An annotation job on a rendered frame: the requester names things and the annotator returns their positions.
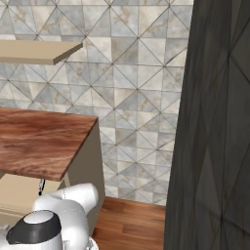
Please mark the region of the beige drawer front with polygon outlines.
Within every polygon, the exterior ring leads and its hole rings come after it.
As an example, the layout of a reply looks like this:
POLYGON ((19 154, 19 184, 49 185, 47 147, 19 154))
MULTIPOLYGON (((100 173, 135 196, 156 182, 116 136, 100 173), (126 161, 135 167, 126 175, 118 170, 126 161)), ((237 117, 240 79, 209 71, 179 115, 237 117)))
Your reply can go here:
POLYGON ((0 179, 0 211, 27 214, 38 197, 40 179, 5 174, 0 179))

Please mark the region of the beige base cabinet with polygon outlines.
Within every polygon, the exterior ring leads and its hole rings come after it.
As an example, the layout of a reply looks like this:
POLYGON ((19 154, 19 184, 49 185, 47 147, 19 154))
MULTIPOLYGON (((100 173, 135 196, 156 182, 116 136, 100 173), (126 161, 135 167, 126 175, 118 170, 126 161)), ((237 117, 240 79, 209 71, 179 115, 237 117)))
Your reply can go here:
MULTIPOLYGON (((99 123, 94 125, 88 138, 69 166, 63 180, 60 182, 46 181, 43 193, 85 183, 92 183, 99 193, 97 206, 87 216, 90 234, 93 234, 105 198, 99 123)), ((5 225, 12 227, 24 215, 26 214, 12 214, 0 211, 0 227, 5 225)))

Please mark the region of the tall dark grey cabinet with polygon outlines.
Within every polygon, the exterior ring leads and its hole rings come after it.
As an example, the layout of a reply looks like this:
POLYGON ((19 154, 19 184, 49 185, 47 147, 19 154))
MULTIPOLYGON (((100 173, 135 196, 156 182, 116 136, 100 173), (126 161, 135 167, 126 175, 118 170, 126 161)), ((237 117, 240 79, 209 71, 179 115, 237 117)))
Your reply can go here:
POLYGON ((250 0, 194 0, 163 250, 250 250, 250 0))

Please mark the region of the beige wall shelf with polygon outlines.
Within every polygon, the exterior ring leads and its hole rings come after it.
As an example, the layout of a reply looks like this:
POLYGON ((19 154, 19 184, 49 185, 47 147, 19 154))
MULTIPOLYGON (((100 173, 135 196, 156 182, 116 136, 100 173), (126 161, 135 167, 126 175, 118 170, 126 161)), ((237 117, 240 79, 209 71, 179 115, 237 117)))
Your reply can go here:
POLYGON ((82 42, 0 40, 0 63, 55 65, 82 47, 82 42))

